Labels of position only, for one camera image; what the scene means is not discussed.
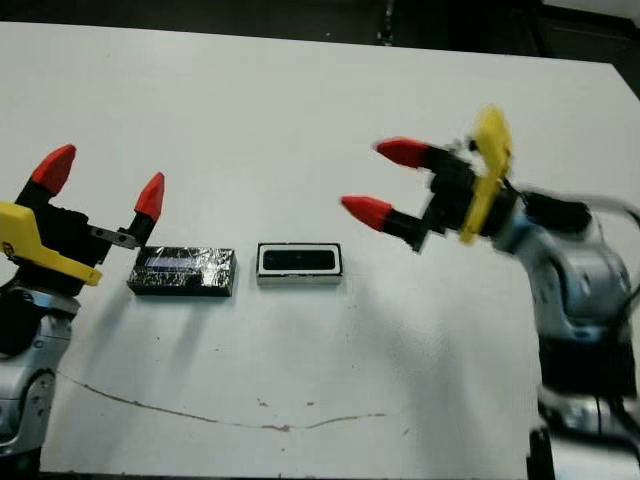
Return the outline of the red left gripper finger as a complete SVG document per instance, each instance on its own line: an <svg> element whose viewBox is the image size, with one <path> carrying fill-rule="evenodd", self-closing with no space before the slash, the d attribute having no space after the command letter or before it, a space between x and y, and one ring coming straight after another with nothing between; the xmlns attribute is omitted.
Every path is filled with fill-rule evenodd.
<svg viewBox="0 0 640 480"><path fill-rule="evenodd" d="M134 219L126 229L121 228L120 232L130 235L136 240L136 245L143 247L146 245L162 211L162 204L165 192L165 176L163 173L156 173L145 185L134 206Z"/></svg>
<svg viewBox="0 0 640 480"><path fill-rule="evenodd" d="M66 183L76 147L63 145L49 153L32 172L15 203L30 208L35 213L59 213L62 208L50 204Z"/></svg>

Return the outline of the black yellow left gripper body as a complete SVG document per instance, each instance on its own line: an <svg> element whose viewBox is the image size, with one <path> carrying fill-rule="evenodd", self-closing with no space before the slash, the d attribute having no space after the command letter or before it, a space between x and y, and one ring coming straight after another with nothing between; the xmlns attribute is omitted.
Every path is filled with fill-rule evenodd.
<svg viewBox="0 0 640 480"><path fill-rule="evenodd" d="M1 250L18 265L18 278L33 286L70 296L96 286L102 278L96 266L113 245L134 249L136 237L94 226L69 209L1 203Z"/></svg>

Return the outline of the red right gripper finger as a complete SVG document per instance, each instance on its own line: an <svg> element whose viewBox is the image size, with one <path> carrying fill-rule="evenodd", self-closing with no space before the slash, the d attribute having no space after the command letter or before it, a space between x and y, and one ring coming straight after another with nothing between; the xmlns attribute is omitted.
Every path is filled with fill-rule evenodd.
<svg viewBox="0 0 640 480"><path fill-rule="evenodd" d="M431 172L438 172L452 160L449 151L413 139L382 140L374 150L395 164Z"/></svg>
<svg viewBox="0 0 640 480"><path fill-rule="evenodd" d="M420 250L435 225L434 213L427 209L421 217L396 210L391 204L367 196L343 196L342 206L358 221L373 230L402 239L412 250Z"/></svg>

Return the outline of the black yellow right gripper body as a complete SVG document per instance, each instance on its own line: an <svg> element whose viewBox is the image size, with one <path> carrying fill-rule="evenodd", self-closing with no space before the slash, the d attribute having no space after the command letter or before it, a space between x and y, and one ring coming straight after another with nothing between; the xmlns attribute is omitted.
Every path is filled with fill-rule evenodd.
<svg viewBox="0 0 640 480"><path fill-rule="evenodd" d="M444 234L452 230L466 244L482 233L510 171L512 139L502 110L496 106L480 110L470 143L471 151L484 162L480 173L452 148L428 145L424 151L424 167L433 173L425 231Z"/></svg>

